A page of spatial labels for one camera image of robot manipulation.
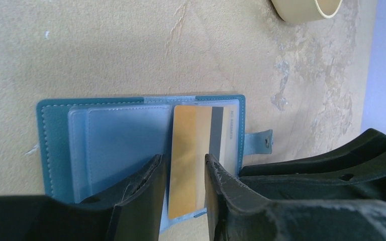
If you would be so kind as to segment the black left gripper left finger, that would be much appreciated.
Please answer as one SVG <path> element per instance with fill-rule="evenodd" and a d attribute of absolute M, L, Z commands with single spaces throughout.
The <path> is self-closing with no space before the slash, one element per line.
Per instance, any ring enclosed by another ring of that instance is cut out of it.
<path fill-rule="evenodd" d="M 0 240 L 158 240 L 166 158 L 80 203 L 47 195 L 0 196 Z"/>

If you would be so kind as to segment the yellow credit card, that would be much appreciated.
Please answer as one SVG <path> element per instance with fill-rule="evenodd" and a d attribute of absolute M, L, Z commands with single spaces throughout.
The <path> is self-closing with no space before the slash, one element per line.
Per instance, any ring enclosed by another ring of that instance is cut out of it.
<path fill-rule="evenodd" d="M 212 107 L 177 105 L 174 109 L 168 216 L 205 207 L 205 154 L 210 144 Z"/>

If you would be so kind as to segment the grey striped credit card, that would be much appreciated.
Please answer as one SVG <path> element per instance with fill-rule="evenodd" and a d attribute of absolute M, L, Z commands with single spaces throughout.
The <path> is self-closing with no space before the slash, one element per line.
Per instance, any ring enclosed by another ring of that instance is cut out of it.
<path fill-rule="evenodd" d="M 237 123 L 237 105 L 212 107 L 209 154 L 230 173 L 236 170 Z"/>

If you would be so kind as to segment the blue leather card holder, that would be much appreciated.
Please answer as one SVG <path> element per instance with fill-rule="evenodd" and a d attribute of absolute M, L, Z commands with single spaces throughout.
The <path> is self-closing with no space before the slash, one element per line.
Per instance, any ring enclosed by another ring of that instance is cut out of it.
<path fill-rule="evenodd" d="M 45 99 L 37 105 L 45 192 L 78 203 L 129 180 L 156 154 L 168 154 L 176 105 L 235 105 L 229 135 L 234 165 L 272 152 L 272 130 L 245 133 L 243 95 Z"/>

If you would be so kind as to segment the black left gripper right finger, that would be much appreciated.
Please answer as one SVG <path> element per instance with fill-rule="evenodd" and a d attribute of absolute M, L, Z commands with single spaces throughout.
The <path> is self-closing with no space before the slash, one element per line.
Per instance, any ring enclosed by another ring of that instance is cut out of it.
<path fill-rule="evenodd" d="M 386 203 L 270 200 L 205 155 L 210 240 L 386 240 Z"/>

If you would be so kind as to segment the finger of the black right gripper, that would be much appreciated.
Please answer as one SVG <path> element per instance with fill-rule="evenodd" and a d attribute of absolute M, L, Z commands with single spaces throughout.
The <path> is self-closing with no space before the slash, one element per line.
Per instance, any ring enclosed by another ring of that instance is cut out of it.
<path fill-rule="evenodd" d="M 245 166 L 239 179 L 279 215 L 328 214 L 330 207 L 386 215 L 386 135 L 368 129 L 327 153 Z"/>

